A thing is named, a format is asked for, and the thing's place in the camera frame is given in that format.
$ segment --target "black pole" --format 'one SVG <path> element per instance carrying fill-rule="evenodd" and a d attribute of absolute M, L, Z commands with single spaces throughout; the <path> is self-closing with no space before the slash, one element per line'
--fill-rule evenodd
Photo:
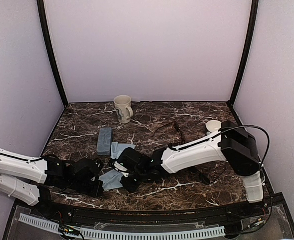
<path fill-rule="evenodd" d="M 240 61 L 236 81 L 233 86 L 230 100 L 228 102 L 231 106 L 233 106 L 235 104 L 235 101 L 236 101 L 236 98 L 237 98 L 237 95 L 238 95 L 238 92 L 240 89 L 241 81 L 243 78 L 243 74 L 245 72 L 245 68 L 246 68 L 246 64 L 247 64 L 247 60 L 248 60 L 248 56 L 249 56 L 249 51 L 250 51 L 250 46 L 251 46 L 251 42 L 252 42 L 253 32 L 254 32 L 254 28 L 255 28 L 255 23 L 256 23 L 258 3 L 259 3 L 259 0 L 252 0 L 252 3 L 251 3 L 251 11 L 250 11 L 246 41 L 245 41 L 245 45 L 243 47 L 243 52 L 242 52 L 242 56 L 241 56 L 241 61 Z"/>
<path fill-rule="evenodd" d="M 50 62 L 51 70 L 52 70 L 53 77 L 55 79 L 55 82 L 56 82 L 56 85 L 57 85 L 57 88 L 58 88 L 58 92 L 59 92 L 61 101 L 62 101 L 64 107 L 66 107 L 68 105 L 68 100 L 67 100 L 67 97 L 66 97 L 66 93 L 65 93 L 65 91 L 63 89 L 63 86 L 62 86 L 62 82 L 61 82 L 61 78 L 60 78 L 60 75 L 59 75 L 56 59 L 55 59 L 55 56 L 54 56 L 54 53 L 53 53 L 43 0 L 37 0 L 37 5 L 38 5 L 39 19 L 40 19 L 43 39 L 45 41 L 45 45 L 46 45 L 46 49 L 47 49 L 47 54 L 48 54 L 48 59 L 49 59 L 49 62 Z"/>

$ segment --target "white bowl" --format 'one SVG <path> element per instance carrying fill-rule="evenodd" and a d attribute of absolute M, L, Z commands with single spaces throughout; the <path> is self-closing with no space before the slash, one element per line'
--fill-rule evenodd
<path fill-rule="evenodd" d="M 211 120 L 206 123 L 206 128 L 209 132 L 213 133 L 221 129 L 221 122 L 216 120 Z"/>

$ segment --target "eyeglasses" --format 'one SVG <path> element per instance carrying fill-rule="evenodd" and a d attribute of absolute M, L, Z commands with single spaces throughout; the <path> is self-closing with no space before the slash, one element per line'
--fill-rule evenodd
<path fill-rule="evenodd" d="M 156 132 L 158 132 L 160 129 L 164 129 L 164 128 L 167 128 L 167 127 L 173 127 L 176 130 L 176 132 L 179 134 L 179 142 L 178 143 L 173 143 L 172 144 L 173 146 L 183 145 L 183 144 L 186 143 L 186 137 L 183 134 L 179 124 L 176 121 L 170 122 L 170 123 L 168 123 L 166 125 L 163 125 L 163 126 L 159 127 L 158 129 L 156 129 L 156 131 L 152 135 L 152 138 L 155 136 Z"/>

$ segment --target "white slotted strip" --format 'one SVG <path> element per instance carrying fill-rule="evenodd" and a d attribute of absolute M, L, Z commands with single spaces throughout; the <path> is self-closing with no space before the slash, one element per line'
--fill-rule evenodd
<path fill-rule="evenodd" d="M 59 225 L 55 222 L 25 214 L 20 214 L 19 221 L 54 234 L 58 233 Z M 204 240 L 225 236 L 223 226 L 201 230 L 161 233 L 100 231 L 78 227 L 75 227 L 75 229 L 79 230 L 87 240 Z"/>

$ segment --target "white cup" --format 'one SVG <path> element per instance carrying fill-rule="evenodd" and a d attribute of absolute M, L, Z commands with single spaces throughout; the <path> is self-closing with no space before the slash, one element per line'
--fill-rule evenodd
<path fill-rule="evenodd" d="M 130 122 L 133 116 L 133 111 L 131 108 L 131 97 L 120 95 L 113 99 L 113 103 L 119 123 L 127 124 L 128 122 Z"/>

